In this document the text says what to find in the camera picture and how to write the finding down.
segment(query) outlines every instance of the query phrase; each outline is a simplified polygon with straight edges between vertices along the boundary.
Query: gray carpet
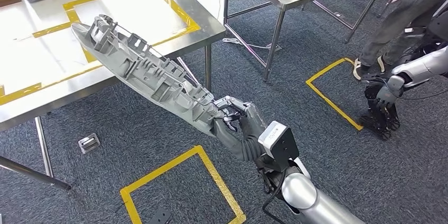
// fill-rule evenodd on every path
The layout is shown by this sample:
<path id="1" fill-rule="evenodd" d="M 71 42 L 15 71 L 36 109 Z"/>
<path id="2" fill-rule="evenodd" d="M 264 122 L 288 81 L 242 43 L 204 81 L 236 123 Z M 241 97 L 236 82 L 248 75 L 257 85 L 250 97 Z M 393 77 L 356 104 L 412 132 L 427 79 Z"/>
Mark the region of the gray carpet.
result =
<path id="1" fill-rule="evenodd" d="M 264 0 L 235 0 L 236 11 Z M 321 0 L 354 22 L 367 0 Z M 446 95 L 397 104 L 402 127 L 388 142 L 357 131 L 305 81 L 341 57 L 354 58 L 380 20 L 378 0 L 349 44 L 348 29 L 314 5 L 288 11 L 269 83 L 258 62 L 236 44 L 212 46 L 212 84 L 217 96 L 254 101 L 267 121 L 293 130 L 301 159 L 318 188 L 366 223 L 447 223 Z M 231 19 L 248 42 L 270 42 L 278 11 L 266 7 Z M 203 51 L 184 56 L 199 79 Z M 349 116 L 366 109 L 363 85 L 343 63 L 314 84 Z M 418 97 L 448 87 L 435 78 Z M 222 145 L 119 83 L 42 117 L 55 176 L 70 192 L 0 169 L 0 213 L 4 223 L 131 223 L 119 190 L 195 145 L 202 145 L 247 217 L 274 223 L 261 210 L 267 195 L 255 166 L 235 159 Z M 101 147 L 82 155 L 77 140 L 95 132 Z M 33 122 L 0 133 L 0 155 L 44 171 Z M 172 223 L 228 223 L 235 217 L 197 156 L 131 194 L 143 223 L 159 208 Z M 270 206 L 286 223 L 295 217 L 277 200 Z"/>

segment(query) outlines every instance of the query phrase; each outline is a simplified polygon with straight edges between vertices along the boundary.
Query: metal floor bracket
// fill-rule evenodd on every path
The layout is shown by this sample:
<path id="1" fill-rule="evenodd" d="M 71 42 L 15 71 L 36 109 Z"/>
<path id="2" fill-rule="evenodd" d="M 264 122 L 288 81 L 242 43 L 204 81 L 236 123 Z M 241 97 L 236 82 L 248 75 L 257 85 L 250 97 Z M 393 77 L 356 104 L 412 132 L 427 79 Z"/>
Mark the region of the metal floor bracket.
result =
<path id="1" fill-rule="evenodd" d="M 79 147 L 81 147 L 81 151 L 83 154 L 86 154 L 94 149 L 96 149 L 100 143 L 97 135 L 95 133 L 90 134 L 89 136 L 78 141 Z"/>
<path id="2" fill-rule="evenodd" d="M 163 208 L 159 208 L 155 215 L 150 220 L 149 224 L 168 224 L 171 221 L 170 212 Z"/>

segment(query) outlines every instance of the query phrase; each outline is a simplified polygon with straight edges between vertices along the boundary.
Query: black cable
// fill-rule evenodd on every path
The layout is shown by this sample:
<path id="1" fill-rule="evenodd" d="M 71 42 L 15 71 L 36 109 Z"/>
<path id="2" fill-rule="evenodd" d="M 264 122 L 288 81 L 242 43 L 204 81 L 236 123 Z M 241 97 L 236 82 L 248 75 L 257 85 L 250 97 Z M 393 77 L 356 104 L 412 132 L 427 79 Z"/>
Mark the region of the black cable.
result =
<path id="1" fill-rule="evenodd" d="M 398 98 L 398 99 L 402 99 L 402 100 L 408 100 L 408 101 L 423 100 L 423 99 L 426 99 L 426 98 L 435 97 L 435 96 L 438 96 L 438 95 L 441 95 L 441 94 L 443 94 L 443 93 L 448 92 L 448 89 L 447 89 L 447 90 L 444 90 L 444 91 L 442 91 L 442 92 L 439 92 L 439 93 L 434 94 L 434 95 L 431 95 L 431 96 L 425 96 L 425 97 L 419 97 L 419 98 L 404 98 L 404 97 L 396 96 L 396 95 L 392 92 L 392 90 L 390 89 L 389 84 L 387 84 L 387 82 L 386 82 L 383 78 L 380 78 L 380 77 L 379 77 L 379 79 L 381 79 L 381 80 L 384 82 L 384 84 L 386 84 L 386 87 L 390 90 L 390 93 L 391 93 L 393 96 L 395 96 L 395 97 Z"/>
<path id="2" fill-rule="evenodd" d="M 272 193 L 272 195 L 269 197 L 268 200 L 263 204 L 263 212 L 267 214 L 269 217 L 273 218 L 275 221 L 277 221 L 280 224 L 285 224 L 281 219 L 279 219 L 277 216 L 270 213 L 268 210 L 266 210 L 266 207 L 271 203 L 271 201 L 274 199 L 275 196 L 280 192 L 282 189 L 283 182 L 285 181 L 286 177 L 286 170 L 282 172 L 282 178 L 280 179 L 280 183 L 278 184 L 277 188 L 275 188 L 275 191 Z"/>

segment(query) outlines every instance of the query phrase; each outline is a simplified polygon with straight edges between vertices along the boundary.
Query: white wire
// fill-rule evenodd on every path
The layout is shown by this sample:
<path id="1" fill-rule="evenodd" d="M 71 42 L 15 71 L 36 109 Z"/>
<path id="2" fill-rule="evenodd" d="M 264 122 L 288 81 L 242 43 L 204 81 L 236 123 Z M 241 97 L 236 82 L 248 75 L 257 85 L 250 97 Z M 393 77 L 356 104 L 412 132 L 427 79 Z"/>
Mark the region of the white wire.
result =
<path id="1" fill-rule="evenodd" d="M 238 39 L 236 39 L 236 38 L 223 38 L 222 41 L 224 43 L 236 43 L 236 44 L 242 45 L 242 43 Z M 247 45 L 255 47 L 255 48 L 268 49 L 269 50 L 271 44 L 268 44 L 266 46 L 257 46 L 257 45 L 253 45 L 253 44 L 247 44 Z"/>

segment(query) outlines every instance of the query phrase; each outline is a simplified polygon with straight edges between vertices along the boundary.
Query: robot forearm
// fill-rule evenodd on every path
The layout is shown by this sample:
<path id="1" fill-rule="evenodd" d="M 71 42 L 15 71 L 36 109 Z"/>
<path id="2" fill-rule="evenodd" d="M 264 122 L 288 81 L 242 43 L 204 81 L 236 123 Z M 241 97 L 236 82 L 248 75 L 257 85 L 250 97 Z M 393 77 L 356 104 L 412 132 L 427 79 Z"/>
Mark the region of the robot forearm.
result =
<path id="1" fill-rule="evenodd" d="M 282 195 L 289 205 L 300 211 L 299 219 L 303 224 L 364 224 L 299 172 L 286 176 Z"/>
<path id="2" fill-rule="evenodd" d="M 401 64 L 393 68 L 391 73 L 403 78 L 405 88 L 425 82 L 435 75 L 447 73 L 447 49 L 448 46 L 406 64 Z"/>

